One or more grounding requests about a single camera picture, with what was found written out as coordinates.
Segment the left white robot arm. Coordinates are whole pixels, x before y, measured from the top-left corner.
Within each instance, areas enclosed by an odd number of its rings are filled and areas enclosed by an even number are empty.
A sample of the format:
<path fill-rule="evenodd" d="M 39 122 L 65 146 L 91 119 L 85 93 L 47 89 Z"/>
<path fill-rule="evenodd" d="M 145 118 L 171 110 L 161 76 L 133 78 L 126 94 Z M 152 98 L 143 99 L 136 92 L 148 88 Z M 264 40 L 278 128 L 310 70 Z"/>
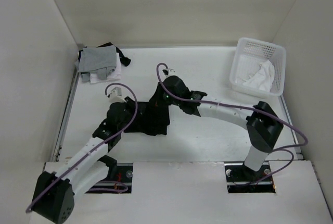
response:
<path fill-rule="evenodd" d="M 121 134 L 138 113 L 137 99 L 119 96 L 111 100 L 107 117 L 89 141 L 57 171 L 43 171 L 36 182 L 33 199 L 26 212 L 35 212 L 52 223 L 64 223 L 75 200 L 101 181 L 117 175 L 115 160 L 107 154 L 117 145 Z"/>

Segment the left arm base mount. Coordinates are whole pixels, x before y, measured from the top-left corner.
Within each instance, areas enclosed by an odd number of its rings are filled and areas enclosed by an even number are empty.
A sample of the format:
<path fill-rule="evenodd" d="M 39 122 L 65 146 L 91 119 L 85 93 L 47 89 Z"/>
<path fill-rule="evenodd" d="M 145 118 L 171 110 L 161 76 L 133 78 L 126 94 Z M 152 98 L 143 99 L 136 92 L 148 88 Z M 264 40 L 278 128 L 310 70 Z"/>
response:
<path fill-rule="evenodd" d="M 97 182 L 89 194 L 130 194 L 132 192 L 133 163 L 118 163 L 114 158 L 105 155 L 98 161 L 108 167 L 107 176 Z"/>

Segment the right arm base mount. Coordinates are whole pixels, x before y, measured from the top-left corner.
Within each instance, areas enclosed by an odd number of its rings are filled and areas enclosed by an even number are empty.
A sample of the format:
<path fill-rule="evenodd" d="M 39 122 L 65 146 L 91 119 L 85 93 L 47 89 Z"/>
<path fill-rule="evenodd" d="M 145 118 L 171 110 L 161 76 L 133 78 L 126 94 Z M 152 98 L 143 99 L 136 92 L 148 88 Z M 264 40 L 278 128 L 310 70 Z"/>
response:
<path fill-rule="evenodd" d="M 259 182 L 271 173 L 269 163 L 264 163 L 259 171 L 252 171 L 242 163 L 225 163 L 228 193 L 275 193 L 272 177 Z"/>

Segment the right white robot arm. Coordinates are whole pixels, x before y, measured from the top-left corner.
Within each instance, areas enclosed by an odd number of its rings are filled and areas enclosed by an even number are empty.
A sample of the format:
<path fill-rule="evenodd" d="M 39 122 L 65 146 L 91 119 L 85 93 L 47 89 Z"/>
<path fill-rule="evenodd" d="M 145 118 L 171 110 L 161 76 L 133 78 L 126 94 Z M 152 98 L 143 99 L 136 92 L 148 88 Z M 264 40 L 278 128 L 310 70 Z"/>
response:
<path fill-rule="evenodd" d="M 238 125 L 248 131 L 251 147 L 241 167 L 241 174 L 253 180 L 283 129 L 283 124 L 271 118 L 277 115 L 266 102 L 259 101 L 249 111 L 240 108 L 224 107 L 220 100 L 202 91 L 191 91 L 178 76 L 169 76 L 157 88 L 149 100 L 154 106 L 178 106 L 184 113 L 198 117 L 215 118 Z"/>

